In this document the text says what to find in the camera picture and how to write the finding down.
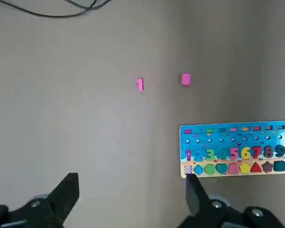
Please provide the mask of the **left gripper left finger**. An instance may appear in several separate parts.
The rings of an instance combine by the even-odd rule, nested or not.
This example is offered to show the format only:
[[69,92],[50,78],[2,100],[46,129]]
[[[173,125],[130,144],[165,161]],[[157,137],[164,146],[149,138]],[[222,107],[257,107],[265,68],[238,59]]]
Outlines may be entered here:
[[16,210],[0,205],[0,228],[62,228],[78,199],[79,177],[71,172],[49,194],[35,196]]

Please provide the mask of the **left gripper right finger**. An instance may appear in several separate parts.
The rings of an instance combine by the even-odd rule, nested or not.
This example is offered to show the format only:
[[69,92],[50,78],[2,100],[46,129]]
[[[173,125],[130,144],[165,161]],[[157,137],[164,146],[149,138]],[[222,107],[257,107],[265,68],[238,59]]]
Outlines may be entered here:
[[219,199],[210,199],[198,177],[186,175],[186,202],[190,214],[180,228],[283,228],[269,210],[257,206],[239,212]]

